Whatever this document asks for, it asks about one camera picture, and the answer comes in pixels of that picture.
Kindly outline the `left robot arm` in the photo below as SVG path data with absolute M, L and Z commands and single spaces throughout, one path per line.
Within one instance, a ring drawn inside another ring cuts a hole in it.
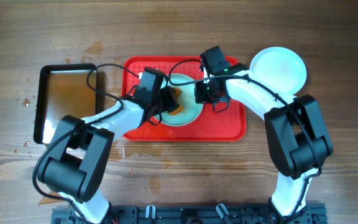
M 68 202 L 83 223 L 116 223 L 112 205 L 99 190 L 113 142 L 166 111 L 167 76 L 146 67 L 133 95 L 117 98 L 116 104 L 82 119 L 64 116 L 48 149 L 37 161 L 32 174 L 36 191 L 44 197 L 39 182 L 57 192 L 56 200 Z

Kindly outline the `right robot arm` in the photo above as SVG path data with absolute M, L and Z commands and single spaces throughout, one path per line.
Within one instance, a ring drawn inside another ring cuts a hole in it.
M 249 66 L 231 65 L 220 47 L 200 55 L 203 79 L 197 103 L 238 101 L 263 119 L 270 158 L 278 170 L 270 198 L 272 223 L 289 223 L 305 213 L 310 181 L 322 173 L 333 144 L 318 102 L 297 97 L 307 77 L 301 57 L 284 47 L 261 50 Z

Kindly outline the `white plate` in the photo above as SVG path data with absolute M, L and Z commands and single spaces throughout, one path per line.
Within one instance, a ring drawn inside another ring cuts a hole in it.
M 181 90 L 178 104 L 183 107 L 183 110 L 176 115 L 170 115 L 167 112 L 162 113 L 162 123 L 174 127 L 190 124 L 203 110 L 203 104 L 195 102 L 195 84 L 173 86 L 168 83 L 168 86 Z
M 261 50 L 251 60 L 250 70 L 261 82 L 289 95 L 299 92 L 307 78 L 304 61 L 284 47 Z

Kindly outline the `green orange sponge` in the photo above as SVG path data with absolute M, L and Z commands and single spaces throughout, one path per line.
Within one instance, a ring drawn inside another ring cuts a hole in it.
M 182 93 L 182 91 L 179 88 L 168 87 L 169 106 L 167 109 L 167 113 L 171 116 L 175 116 L 184 110 L 182 105 L 179 104 L 179 102 L 178 102 L 178 99 L 179 99 L 181 93 Z

